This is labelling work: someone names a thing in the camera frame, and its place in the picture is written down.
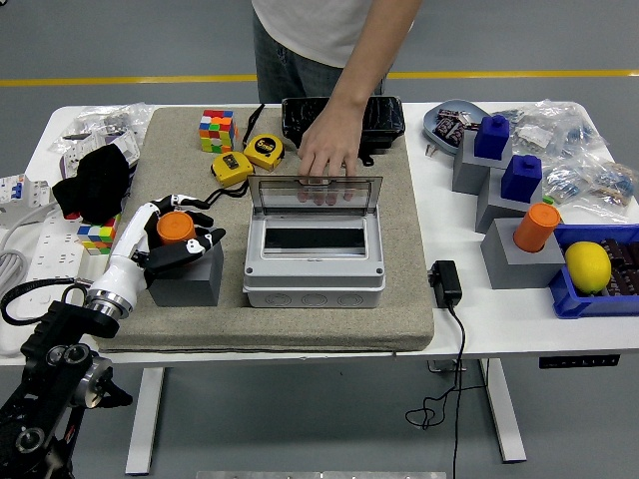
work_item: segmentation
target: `rubik's cube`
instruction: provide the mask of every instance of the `rubik's cube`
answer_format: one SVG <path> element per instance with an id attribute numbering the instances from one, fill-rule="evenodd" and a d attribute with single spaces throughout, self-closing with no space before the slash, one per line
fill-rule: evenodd
<path id="1" fill-rule="evenodd" d="M 109 254 L 116 237 L 120 214 L 115 215 L 103 225 L 80 225 L 78 240 L 90 255 Z"/>
<path id="2" fill-rule="evenodd" d="M 205 110 L 200 121 L 200 141 L 202 150 L 209 153 L 233 151 L 234 141 L 239 136 L 238 126 L 233 120 L 233 112 Z"/>

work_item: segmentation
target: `gray floor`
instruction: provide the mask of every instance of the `gray floor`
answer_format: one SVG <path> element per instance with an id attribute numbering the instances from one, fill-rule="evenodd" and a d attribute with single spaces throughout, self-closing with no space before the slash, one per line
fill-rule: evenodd
<path id="1" fill-rule="evenodd" d="M 639 69 L 639 3 L 426 2 L 394 71 Z M 0 80 L 254 73 L 251 8 L 184 0 L 9 0 L 0 8 Z M 637 77 L 394 80 L 405 102 L 570 100 L 619 163 L 639 169 Z M 0 177 L 22 173 L 53 111 L 66 105 L 256 102 L 254 83 L 0 87 Z M 480 380 L 468 364 L 466 384 Z M 639 358 L 615 368 L 504 368 L 528 461 L 501 464 L 481 390 L 464 393 L 458 477 L 636 477 Z M 3 390 L 18 370 L 0 371 Z M 118 367 L 137 394 L 141 370 Z M 403 414 L 445 389 L 417 360 L 221 365 L 170 370 L 152 477 L 199 470 L 451 470 L 453 408 L 419 431 Z M 134 408 L 86 415 L 76 476 L 123 477 Z"/>

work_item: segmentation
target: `lemon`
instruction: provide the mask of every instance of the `lemon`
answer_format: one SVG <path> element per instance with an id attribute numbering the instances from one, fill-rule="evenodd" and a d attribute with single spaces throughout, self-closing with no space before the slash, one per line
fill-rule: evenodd
<path id="1" fill-rule="evenodd" d="M 610 280 L 612 266 L 606 250 L 596 242 L 579 241 L 571 244 L 564 255 L 570 278 L 585 294 L 599 292 Z"/>

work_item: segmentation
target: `blue tray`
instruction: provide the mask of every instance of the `blue tray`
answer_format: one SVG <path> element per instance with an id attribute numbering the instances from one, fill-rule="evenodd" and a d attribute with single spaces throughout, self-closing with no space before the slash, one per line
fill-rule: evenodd
<path id="1" fill-rule="evenodd" d="M 555 237 L 562 249 L 577 241 L 601 242 L 614 239 L 621 243 L 639 241 L 639 225 L 559 225 Z M 552 304 L 557 317 L 639 315 L 639 296 L 580 296 L 570 279 L 568 267 L 550 281 Z"/>
<path id="2" fill-rule="evenodd" d="M 439 110 L 468 112 L 473 123 L 481 123 L 481 119 L 483 117 L 490 116 L 489 113 L 484 112 L 474 103 L 466 102 L 465 100 L 448 100 L 447 102 L 443 102 L 442 104 L 437 105 L 435 108 L 428 111 L 423 116 L 423 133 L 428 137 L 429 140 L 437 143 L 443 152 L 453 156 L 457 153 L 457 147 L 449 145 L 447 142 L 445 142 L 432 132 L 437 126 L 437 114 L 439 113 Z"/>

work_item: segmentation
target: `jeans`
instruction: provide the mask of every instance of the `jeans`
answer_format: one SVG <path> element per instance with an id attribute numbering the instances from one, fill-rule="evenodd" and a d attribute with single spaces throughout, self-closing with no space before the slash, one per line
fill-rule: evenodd
<path id="1" fill-rule="evenodd" d="M 284 98 L 329 97 L 342 68 L 302 57 L 275 41 L 253 14 L 253 42 L 260 103 L 281 103 Z M 385 78 L 374 90 L 382 95 Z"/>

